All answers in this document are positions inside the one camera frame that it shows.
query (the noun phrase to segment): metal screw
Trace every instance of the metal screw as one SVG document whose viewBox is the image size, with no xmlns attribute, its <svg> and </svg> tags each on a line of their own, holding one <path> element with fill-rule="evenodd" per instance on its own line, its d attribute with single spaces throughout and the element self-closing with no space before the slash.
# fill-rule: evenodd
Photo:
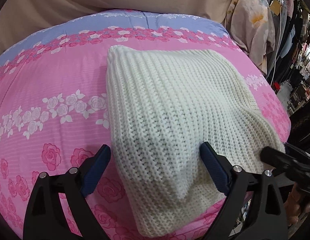
<svg viewBox="0 0 310 240">
<path fill-rule="evenodd" d="M 233 167 L 233 170 L 236 171 L 236 172 L 241 172 L 242 171 L 242 167 L 236 165 L 236 166 Z"/>
<path fill-rule="evenodd" d="M 77 171 L 78 171 L 78 169 L 76 167 L 72 167 L 72 168 L 70 168 L 69 173 L 75 174 L 75 173 L 77 173 Z"/>
<path fill-rule="evenodd" d="M 266 170 L 264 171 L 265 175 L 268 176 L 268 177 L 271 177 L 272 176 L 272 172 L 270 170 Z"/>
<path fill-rule="evenodd" d="M 42 172 L 39 174 L 39 178 L 43 179 L 47 176 L 47 172 Z"/>
</svg>

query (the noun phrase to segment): white knitted sweater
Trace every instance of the white knitted sweater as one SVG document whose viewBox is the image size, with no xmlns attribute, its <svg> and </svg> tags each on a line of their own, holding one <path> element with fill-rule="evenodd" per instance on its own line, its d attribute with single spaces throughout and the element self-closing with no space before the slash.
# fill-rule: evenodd
<svg viewBox="0 0 310 240">
<path fill-rule="evenodd" d="M 224 197 L 199 156 L 203 142 L 248 172 L 263 171 L 263 147 L 284 152 L 217 52 L 113 46 L 106 76 L 112 153 L 143 236 L 171 233 Z"/>
</svg>

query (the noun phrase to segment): dark blue rubber pad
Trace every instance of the dark blue rubber pad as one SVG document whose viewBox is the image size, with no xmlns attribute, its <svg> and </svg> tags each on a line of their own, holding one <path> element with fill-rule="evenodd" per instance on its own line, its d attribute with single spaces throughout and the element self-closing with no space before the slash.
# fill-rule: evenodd
<svg viewBox="0 0 310 240">
<path fill-rule="evenodd" d="M 97 184 L 103 175 L 111 157 L 110 148 L 107 146 L 105 148 L 101 148 L 96 155 L 97 158 L 95 159 L 91 168 L 85 174 L 83 179 L 83 185 L 81 188 L 81 193 L 84 197 L 87 197 L 89 194 L 93 193 Z"/>
<path fill-rule="evenodd" d="M 202 143 L 199 148 L 199 152 L 200 157 L 202 158 L 204 165 L 206 166 L 206 169 L 208 170 L 217 190 L 224 193 L 225 195 L 228 195 L 230 192 L 231 178 L 219 160 L 225 157 L 217 155 L 208 142 Z"/>
</svg>

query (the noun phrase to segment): white cable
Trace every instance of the white cable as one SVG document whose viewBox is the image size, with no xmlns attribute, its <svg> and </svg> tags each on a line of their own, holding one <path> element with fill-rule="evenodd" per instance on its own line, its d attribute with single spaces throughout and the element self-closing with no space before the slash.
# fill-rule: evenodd
<svg viewBox="0 0 310 240">
<path fill-rule="evenodd" d="M 278 53 L 278 50 L 280 49 L 280 37 L 281 37 L 281 24 L 282 24 L 282 13 L 281 13 L 281 9 L 282 9 L 282 5 L 284 3 L 283 0 L 278 0 L 279 3 L 280 3 L 280 36 L 278 38 L 278 43 L 277 43 L 277 49 L 276 49 L 276 54 L 275 54 L 275 62 L 274 62 L 274 70 L 273 70 L 273 77 L 272 77 L 272 81 L 271 81 L 271 85 L 273 83 L 273 80 L 274 80 L 274 75 L 275 75 L 275 66 L 276 66 L 276 59 L 277 59 L 277 53 Z"/>
</svg>

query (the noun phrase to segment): mattress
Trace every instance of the mattress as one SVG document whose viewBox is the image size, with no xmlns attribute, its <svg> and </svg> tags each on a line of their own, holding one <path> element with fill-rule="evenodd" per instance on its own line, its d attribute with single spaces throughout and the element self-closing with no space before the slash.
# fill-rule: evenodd
<svg viewBox="0 0 310 240">
<path fill-rule="evenodd" d="M 262 114 L 285 142 L 291 128 L 280 101 L 222 25 L 197 16 L 112 10 L 40 30 L 0 56 L 0 213 L 22 236 L 33 185 L 42 171 L 65 173 L 111 145 L 106 56 L 110 46 L 137 50 L 212 49 L 243 76 Z M 72 232 L 80 232 L 60 194 Z M 87 198 L 112 240 L 145 240 L 136 228 L 113 158 Z M 196 239 L 223 200 L 160 240 Z"/>
</svg>

